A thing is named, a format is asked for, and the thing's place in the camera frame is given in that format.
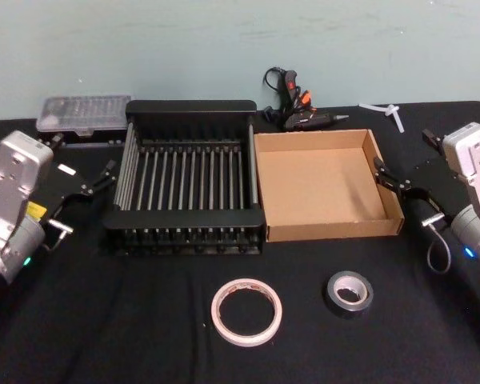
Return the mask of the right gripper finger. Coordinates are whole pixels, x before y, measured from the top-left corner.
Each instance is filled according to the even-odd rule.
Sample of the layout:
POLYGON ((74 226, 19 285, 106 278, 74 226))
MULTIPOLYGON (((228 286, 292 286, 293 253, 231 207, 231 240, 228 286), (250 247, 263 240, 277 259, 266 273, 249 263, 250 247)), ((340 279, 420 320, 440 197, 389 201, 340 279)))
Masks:
POLYGON ((428 129, 422 131, 422 140, 430 148, 438 152, 440 155, 444 155, 444 149, 442 146, 442 138, 434 134, 428 129))
POLYGON ((374 178, 377 184, 392 191, 397 196, 403 196, 411 189, 410 180, 400 179, 393 174, 386 166, 379 156, 375 156, 374 164, 374 178))

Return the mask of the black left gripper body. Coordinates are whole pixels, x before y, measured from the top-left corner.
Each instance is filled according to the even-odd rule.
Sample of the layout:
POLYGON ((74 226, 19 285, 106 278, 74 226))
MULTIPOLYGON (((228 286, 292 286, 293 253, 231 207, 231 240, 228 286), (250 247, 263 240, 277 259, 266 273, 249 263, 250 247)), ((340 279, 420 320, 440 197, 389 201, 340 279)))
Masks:
POLYGON ((76 170, 54 163, 27 203, 26 213, 41 226, 72 202, 92 198, 93 187, 76 170))

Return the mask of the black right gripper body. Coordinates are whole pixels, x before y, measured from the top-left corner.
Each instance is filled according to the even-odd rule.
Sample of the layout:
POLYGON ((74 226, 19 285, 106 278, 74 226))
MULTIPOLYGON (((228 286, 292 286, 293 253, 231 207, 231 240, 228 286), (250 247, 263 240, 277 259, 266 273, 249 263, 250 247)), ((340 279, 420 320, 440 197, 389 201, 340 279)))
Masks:
POLYGON ((413 225, 425 229, 430 236, 434 233, 421 225, 423 220, 444 214, 439 223, 434 224, 436 231, 442 234, 457 214, 470 204, 466 186, 444 158, 432 158, 416 165, 406 180, 410 181, 410 189, 403 200, 404 214, 413 225))

